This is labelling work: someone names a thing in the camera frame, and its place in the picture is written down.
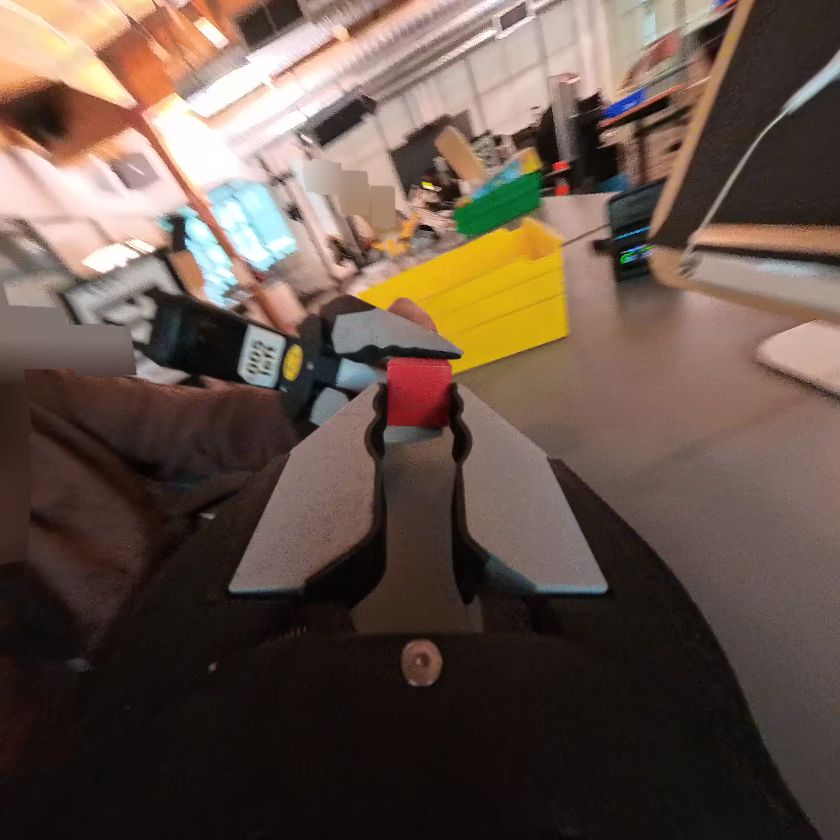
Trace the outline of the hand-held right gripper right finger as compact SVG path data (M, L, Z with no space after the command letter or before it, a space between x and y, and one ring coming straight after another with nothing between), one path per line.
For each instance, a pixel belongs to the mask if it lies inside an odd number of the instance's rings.
M545 452L473 392L453 385L452 558L458 593L604 595L604 573Z

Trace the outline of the colourful printed box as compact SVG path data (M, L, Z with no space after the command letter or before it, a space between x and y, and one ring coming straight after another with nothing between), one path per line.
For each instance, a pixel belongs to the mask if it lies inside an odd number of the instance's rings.
M537 173L538 182L541 183L542 168L543 163L536 148L528 146L515 153L495 174L488 176L480 183L469 195L469 200L477 201L501 186L532 173Z

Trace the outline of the black partition board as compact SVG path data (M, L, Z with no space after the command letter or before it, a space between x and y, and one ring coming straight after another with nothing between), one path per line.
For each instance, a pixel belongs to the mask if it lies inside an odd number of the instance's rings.
M395 173L406 197L415 186L420 186L423 176L434 169L439 156L436 140L446 128L456 128L467 140L474 136L469 110L455 115L444 114L408 134L402 144L389 150Z

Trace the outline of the bright window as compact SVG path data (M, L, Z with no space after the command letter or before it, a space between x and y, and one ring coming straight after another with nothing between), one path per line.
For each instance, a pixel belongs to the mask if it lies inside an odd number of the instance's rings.
M253 270L269 274L298 251L297 240L265 184L225 182L211 189L207 197L213 215L238 256ZM224 305L236 283L230 258L210 228L188 205L159 217L158 223L173 235L177 218L183 221L185 247L203 274L206 295Z

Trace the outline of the person's left hand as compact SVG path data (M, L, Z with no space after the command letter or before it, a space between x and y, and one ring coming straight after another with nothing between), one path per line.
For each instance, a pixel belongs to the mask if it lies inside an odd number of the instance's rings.
M401 297L396 299L388 308L388 311L428 331L435 333L438 331L434 320L428 312L409 298Z

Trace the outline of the yellow plastic bin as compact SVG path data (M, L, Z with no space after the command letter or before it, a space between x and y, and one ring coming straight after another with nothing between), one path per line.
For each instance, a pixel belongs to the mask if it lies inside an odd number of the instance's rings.
M526 217L514 229L473 239L355 295L378 308L406 298L434 319L510 290L523 297L532 284L544 287L549 298L562 296L562 248L552 229Z
M504 360L562 340L569 332L566 299L546 299L456 334L453 341L463 354L451 361L452 372L456 375Z
M423 300L421 306L440 333L453 339L563 292L562 268L530 270L520 265L461 281Z

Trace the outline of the black wall panel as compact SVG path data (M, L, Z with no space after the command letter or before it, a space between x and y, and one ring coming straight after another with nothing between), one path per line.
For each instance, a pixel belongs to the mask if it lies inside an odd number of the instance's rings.
M129 191L143 191L160 180L150 160L140 152L112 159L109 168Z

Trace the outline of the black hanging screen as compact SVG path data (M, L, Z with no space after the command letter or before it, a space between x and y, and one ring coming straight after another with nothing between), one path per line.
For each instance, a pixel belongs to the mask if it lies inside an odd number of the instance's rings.
M377 100L363 94L348 95L316 114L307 125L305 134L320 148L342 138L376 113Z

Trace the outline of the white flat object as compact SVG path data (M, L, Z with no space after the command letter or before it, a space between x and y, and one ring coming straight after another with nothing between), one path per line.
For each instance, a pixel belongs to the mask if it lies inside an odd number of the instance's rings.
M758 362L790 378L839 396L839 326L812 321L761 342Z

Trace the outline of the red cube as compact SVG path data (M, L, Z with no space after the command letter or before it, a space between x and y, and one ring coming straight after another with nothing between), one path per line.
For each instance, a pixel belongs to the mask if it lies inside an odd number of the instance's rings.
M386 369L389 427L449 426L452 367L448 360L392 358Z

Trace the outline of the brown wooden column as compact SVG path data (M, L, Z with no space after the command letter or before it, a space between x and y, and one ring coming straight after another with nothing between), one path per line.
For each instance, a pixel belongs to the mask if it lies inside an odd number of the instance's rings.
M272 327L284 333L297 334L297 325L299 323L298 310L295 308L289 310L285 303L274 299L268 290L263 288L261 283L258 282L255 274L239 257L234 244L229 240L224 229L217 222L206 195L201 190L196 189L194 183L184 173L181 166L175 161L175 158L172 157L171 151L166 146L156 128L146 118L142 108L140 106L132 108L129 111L129 115L129 121L132 127L150 143L151 148L158 154L168 172L171 173L178 186L181 187L187 198L187 202L213 233L216 241L230 259L238 284L246 289L251 297L256 300Z

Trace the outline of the wooden-edged black board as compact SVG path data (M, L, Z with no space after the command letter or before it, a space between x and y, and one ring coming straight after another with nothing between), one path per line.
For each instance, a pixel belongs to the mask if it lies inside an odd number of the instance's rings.
M839 2L737 2L654 212L661 284L838 323Z

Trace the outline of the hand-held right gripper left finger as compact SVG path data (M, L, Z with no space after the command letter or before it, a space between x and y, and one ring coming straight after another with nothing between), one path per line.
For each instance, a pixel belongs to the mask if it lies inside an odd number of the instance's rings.
M385 571L386 387L376 383L295 447L229 594L352 608Z

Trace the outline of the cardboard paddle with marker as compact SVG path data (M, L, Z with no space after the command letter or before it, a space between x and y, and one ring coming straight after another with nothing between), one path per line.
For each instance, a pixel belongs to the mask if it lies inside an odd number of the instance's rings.
M490 177L470 143L455 126L446 126L435 139L434 146L460 181L477 186Z

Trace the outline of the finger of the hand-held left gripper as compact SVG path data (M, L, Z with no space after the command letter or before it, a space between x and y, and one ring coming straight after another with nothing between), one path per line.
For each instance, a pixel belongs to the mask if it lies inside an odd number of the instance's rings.
M385 382L386 372L377 367L351 360L320 360L312 381L309 423L326 424L366 388Z
M379 308L335 316L330 342L341 359L370 365L391 358L451 362L464 354L438 332Z

